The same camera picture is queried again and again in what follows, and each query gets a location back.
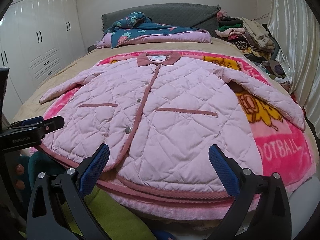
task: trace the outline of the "jacket sleeve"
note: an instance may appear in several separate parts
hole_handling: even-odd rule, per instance
[[[239,70],[221,67],[214,63],[205,66],[209,72],[221,78],[225,83],[233,81],[241,85],[249,93],[275,107],[287,120],[298,127],[305,129],[304,114],[299,105],[291,97],[282,94],[276,88],[267,85]]]
[[[107,65],[94,65],[93,67],[84,70],[80,72],[78,75],[76,75],[74,78],[71,78],[62,84],[49,89],[39,100],[39,103],[43,104],[47,101],[50,101],[54,98],[57,98],[64,94],[65,92],[75,88],[77,85],[86,85],[88,84],[92,79],[99,76],[100,74],[104,73],[107,70]]]

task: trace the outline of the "beige bed sheet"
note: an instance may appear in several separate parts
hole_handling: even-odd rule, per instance
[[[238,50],[234,45],[212,38],[212,43],[196,43],[196,42],[162,42],[162,43],[147,43],[138,45],[127,45],[115,49],[103,48],[95,49],[92,52],[86,54],[80,59],[72,62],[69,66],[65,67],[63,70],[59,71],[57,74],[52,76],[49,80],[43,82],[40,87],[34,92],[34,94],[25,102],[20,108],[19,112],[16,114],[14,121],[20,121],[36,116],[41,116],[48,109],[48,107],[54,102],[46,102],[44,104],[39,103],[41,96],[47,92],[48,89],[53,88],[66,80],[76,76],[81,71],[86,70],[96,64],[98,61],[128,52],[142,51],[142,50],[161,50],[161,49],[171,49],[171,50],[200,50],[205,52],[212,52],[218,54],[224,54],[228,56],[246,57],[242,55],[240,50]],[[287,91],[280,86],[277,82],[273,81],[271,78],[265,76],[283,94],[289,96]],[[319,162],[319,152],[316,145],[316,140],[311,132],[310,127],[306,124],[306,135],[309,138],[311,147],[314,152],[314,158],[316,163]]]

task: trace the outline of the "pink quilted jacket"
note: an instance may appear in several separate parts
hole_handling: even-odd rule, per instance
[[[162,62],[146,53],[95,65],[50,89],[41,103],[82,86],[58,113],[63,129],[43,143],[80,163],[101,143],[110,148],[104,171],[116,168],[125,185],[162,196],[219,197],[224,191],[208,158],[217,144],[241,167],[262,174],[262,162],[234,81],[277,108],[304,130],[302,109],[272,86],[211,62],[169,53]]]

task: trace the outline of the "teal floral blanket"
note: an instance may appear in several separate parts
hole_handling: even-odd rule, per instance
[[[188,27],[171,26],[160,23],[153,23],[141,12],[133,12],[127,17],[116,21],[105,30],[105,33],[112,33],[111,48],[116,48],[125,41],[146,35],[166,35],[183,32],[198,31],[198,29]]]

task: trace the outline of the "gray quilted headboard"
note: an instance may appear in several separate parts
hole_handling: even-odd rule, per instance
[[[103,31],[115,21],[132,12],[143,12],[152,18],[154,23],[191,27],[207,30],[211,36],[217,37],[214,30],[219,27],[217,13],[220,6],[209,6],[192,3],[162,3],[128,8],[102,15]]]

